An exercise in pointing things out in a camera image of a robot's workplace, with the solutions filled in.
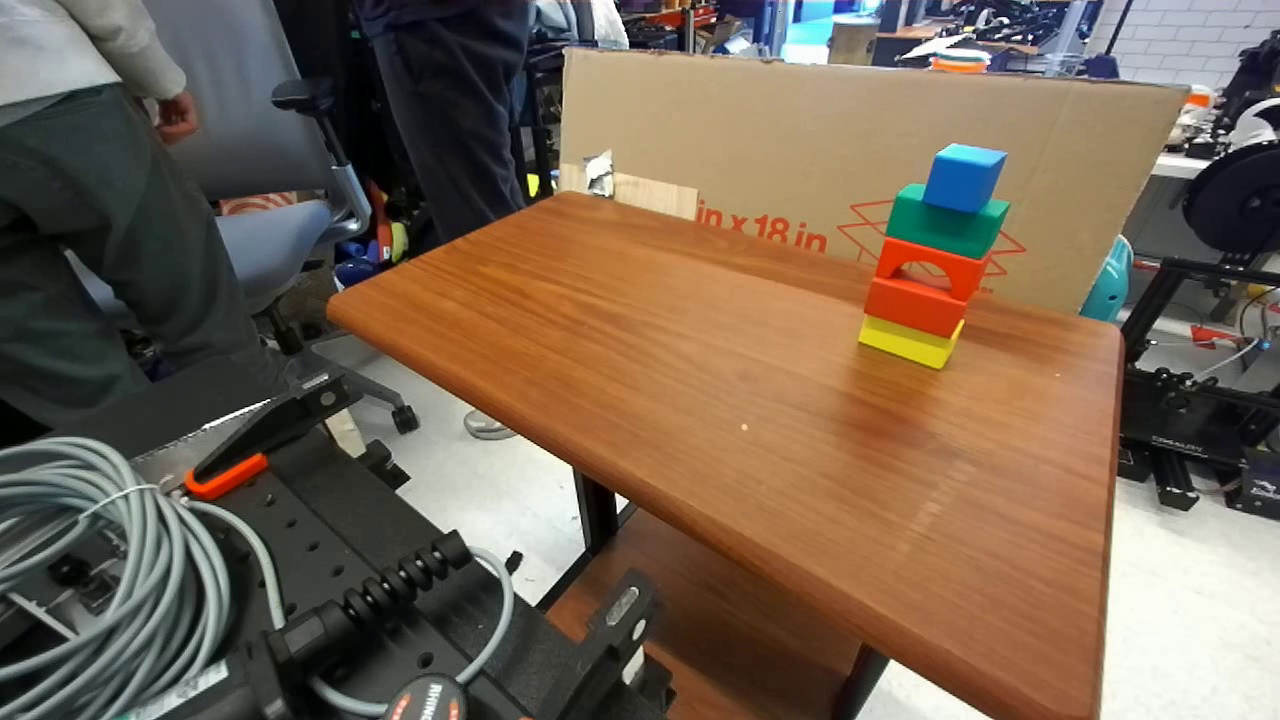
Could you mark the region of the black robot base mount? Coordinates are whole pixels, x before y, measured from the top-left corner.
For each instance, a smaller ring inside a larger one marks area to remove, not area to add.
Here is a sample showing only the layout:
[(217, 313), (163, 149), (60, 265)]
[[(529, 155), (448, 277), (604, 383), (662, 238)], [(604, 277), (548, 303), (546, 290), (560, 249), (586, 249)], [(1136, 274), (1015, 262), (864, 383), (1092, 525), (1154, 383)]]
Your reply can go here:
[(190, 469), (3, 454), (3, 720), (669, 720), (644, 586), (558, 637), (324, 419), (226, 502)]

